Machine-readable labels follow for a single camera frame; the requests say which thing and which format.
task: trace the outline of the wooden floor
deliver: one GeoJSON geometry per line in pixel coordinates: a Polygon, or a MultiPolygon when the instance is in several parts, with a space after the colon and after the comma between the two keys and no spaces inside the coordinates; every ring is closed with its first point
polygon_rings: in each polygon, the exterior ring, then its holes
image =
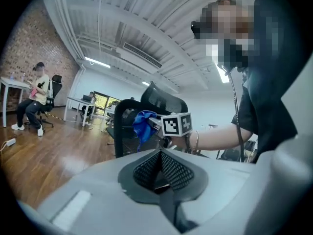
{"type": "MultiPolygon", "coordinates": [[[[64,108],[51,112],[61,118],[63,113],[64,108]]],[[[68,111],[67,120],[81,121],[75,115],[75,111],[68,111]]],[[[54,123],[54,128],[46,124],[43,137],[38,137],[33,128],[13,131],[16,115],[8,115],[7,127],[0,128],[0,144],[16,138],[14,145],[2,151],[2,169],[16,198],[34,208],[72,176],[115,158],[114,145],[107,145],[112,138],[99,130],[101,119],[94,118],[93,125],[85,127],[53,117],[48,121],[54,123]]]]}

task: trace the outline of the blue cloth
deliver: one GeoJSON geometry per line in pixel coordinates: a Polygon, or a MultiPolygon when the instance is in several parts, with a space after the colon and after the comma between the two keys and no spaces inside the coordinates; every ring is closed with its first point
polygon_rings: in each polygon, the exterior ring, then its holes
{"type": "Polygon", "coordinates": [[[152,111],[142,111],[137,114],[135,117],[134,123],[133,123],[133,128],[134,131],[137,134],[137,137],[140,140],[140,145],[137,148],[137,152],[140,151],[141,145],[148,141],[149,138],[156,132],[155,129],[153,129],[149,124],[148,124],[148,119],[149,118],[156,118],[157,114],[152,111]]]}

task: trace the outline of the white desk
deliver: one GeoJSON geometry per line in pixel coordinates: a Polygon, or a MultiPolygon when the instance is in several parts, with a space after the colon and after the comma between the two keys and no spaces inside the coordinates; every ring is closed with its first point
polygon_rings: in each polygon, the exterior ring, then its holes
{"type": "Polygon", "coordinates": [[[101,127],[100,127],[101,132],[103,132],[104,126],[105,126],[105,124],[106,124],[106,116],[107,116],[107,113],[114,114],[114,112],[115,112],[115,109],[113,110],[113,109],[111,109],[111,108],[105,108],[105,110],[104,110],[104,117],[103,117],[103,119],[102,119],[101,127]]]}
{"type": "Polygon", "coordinates": [[[78,110],[79,110],[80,105],[81,105],[81,104],[82,104],[82,105],[86,105],[86,110],[85,110],[85,115],[84,115],[84,120],[83,120],[83,127],[84,127],[84,126],[85,126],[85,122],[86,122],[86,118],[87,118],[88,108],[94,106],[94,108],[93,108],[93,110],[92,110],[92,114],[91,114],[91,116],[90,116],[90,119],[92,119],[93,113],[94,113],[94,109],[96,108],[96,107],[95,107],[96,104],[95,104],[95,103],[90,103],[90,102],[83,101],[83,100],[81,100],[81,99],[79,99],[79,98],[73,98],[73,97],[69,97],[69,96],[68,96],[68,97],[67,97],[67,105],[66,105],[65,111],[64,111],[64,118],[63,118],[63,121],[65,121],[66,118],[67,118],[67,108],[68,108],[68,105],[69,105],[70,101],[78,102],[78,107],[77,107],[76,115],[78,115],[78,110]]]}
{"type": "Polygon", "coordinates": [[[30,89],[30,85],[23,83],[23,82],[20,82],[20,81],[17,81],[17,80],[10,80],[9,78],[6,78],[6,77],[0,78],[0,90],[1,90],[1,84],[4,84],[4,86],[5,86],[3,102],[2,102],[2,118],[3,118],[3,126],[6,127],[6,100],[8,97],[9,87],[17,88],[17,89],[21,90],[20,99],[19,99],[19,103],[21,103],[22,96],[23,96],[23,90],[30,89]]]}

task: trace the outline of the black t-shirt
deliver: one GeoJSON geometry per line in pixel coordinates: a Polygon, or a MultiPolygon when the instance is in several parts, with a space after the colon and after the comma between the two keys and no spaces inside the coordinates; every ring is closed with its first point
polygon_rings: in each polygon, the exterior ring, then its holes
{"type": "Polygon", "coordinates": [[[240,127],[258,135],[257,160],[297,134],[281,97],[302,71],[312,43],[299,19],[282,0],[256,0],[254,50],[249,51],[247,81],[239,107],[240,127]]]}

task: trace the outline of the bottle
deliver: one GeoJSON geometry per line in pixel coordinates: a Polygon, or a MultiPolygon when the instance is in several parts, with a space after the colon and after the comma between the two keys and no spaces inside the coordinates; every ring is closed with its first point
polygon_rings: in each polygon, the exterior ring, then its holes
{"type": "Polygon", "coordinates": [[[10,80],[13,80],[13,79],[14,79],[14,71],[10,75],[10,80]]]}
{"type": "Polygon", "coordinates": [[[25,75],[26,75],[26,73],[25,73],[25,72],[23,72],[23,75],[22,75],[22,82],[24,82],[25,75]]]}

